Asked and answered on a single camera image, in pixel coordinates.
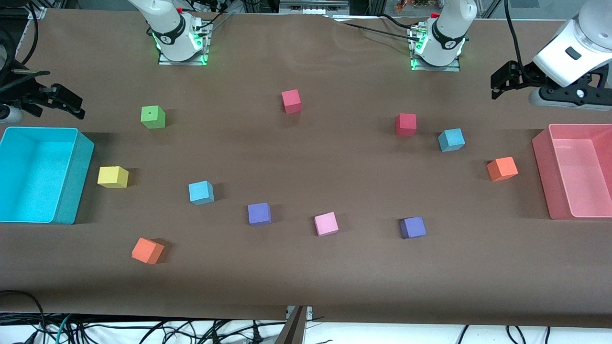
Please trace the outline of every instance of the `storage bin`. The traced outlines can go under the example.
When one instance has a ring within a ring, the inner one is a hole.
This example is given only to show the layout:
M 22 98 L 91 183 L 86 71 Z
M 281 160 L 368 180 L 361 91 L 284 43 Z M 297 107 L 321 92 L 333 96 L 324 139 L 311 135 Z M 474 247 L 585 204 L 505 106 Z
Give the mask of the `storage bin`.
M 7 128 L 0 142 L 0 222 L 73 224 L 93 151 L 74 128 Z
M 612 124 L 551 124 L 532 143 L 552 219 L 612 219 Z

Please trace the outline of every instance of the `red cube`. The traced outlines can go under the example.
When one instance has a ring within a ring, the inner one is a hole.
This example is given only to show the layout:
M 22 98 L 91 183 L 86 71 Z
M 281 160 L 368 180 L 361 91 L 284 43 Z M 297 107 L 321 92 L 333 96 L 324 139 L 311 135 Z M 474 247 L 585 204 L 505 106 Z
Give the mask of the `red cube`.
M 285 113 L 297 113 L 302 111 L 302 101 L 300 94 L 297 89 L 291 91 L 285 91 L 283 95 L 283 105 L 285 106 Z
M 417 131 L 417 115 L 400 113 L 395 120 L 395 134 L 398 136 L 413 136 Z

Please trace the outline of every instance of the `green cube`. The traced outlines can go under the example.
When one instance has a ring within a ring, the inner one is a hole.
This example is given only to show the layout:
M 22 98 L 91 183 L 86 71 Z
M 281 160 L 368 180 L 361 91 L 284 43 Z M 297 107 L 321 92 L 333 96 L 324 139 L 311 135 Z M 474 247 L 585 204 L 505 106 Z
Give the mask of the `green cube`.
M 166 113 L 157 105 L 143 107 L 140 113 L 140 121 L 149 129 L 165 128 Z

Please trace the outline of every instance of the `orange cube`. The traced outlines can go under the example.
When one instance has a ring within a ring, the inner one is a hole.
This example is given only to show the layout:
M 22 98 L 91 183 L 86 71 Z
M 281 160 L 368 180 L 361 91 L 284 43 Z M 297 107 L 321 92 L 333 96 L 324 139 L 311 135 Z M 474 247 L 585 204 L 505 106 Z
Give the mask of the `orange cube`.
M 518 174 L 517 166 L 514 164 L 512 157 L 495 159 L 487 165 L 487 169 L 491 180 L 494 182 L 503 181 Z
M 132 250 L 132 258 L 147 264 L 157 264 L 164 246 L 141 237 Z

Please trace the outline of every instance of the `light blue cube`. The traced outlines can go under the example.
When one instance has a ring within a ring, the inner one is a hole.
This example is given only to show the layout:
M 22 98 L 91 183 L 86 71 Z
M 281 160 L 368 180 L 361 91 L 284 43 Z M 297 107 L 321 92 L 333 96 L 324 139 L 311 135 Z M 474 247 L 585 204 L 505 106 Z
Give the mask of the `light blue cube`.
M 214 202 L 215 196 L 212 193 L 212 184 L 207 181 L 189 184 L 189 200 L 197 206 Z
M 443 131 L 442 134 L 438 136 L 438 141 L 440 142 L 440 149 L 442 152 L 459 150 L 465 144 L 463 133 L 461 133 L 461 129 L 459 128 Z
M 404 239 L 412 239 L 414 237 L 424 236 L 427 234 L 425 223 L 422 217 L 411 217 L 403 219 L 400 222 L 401 237 Z

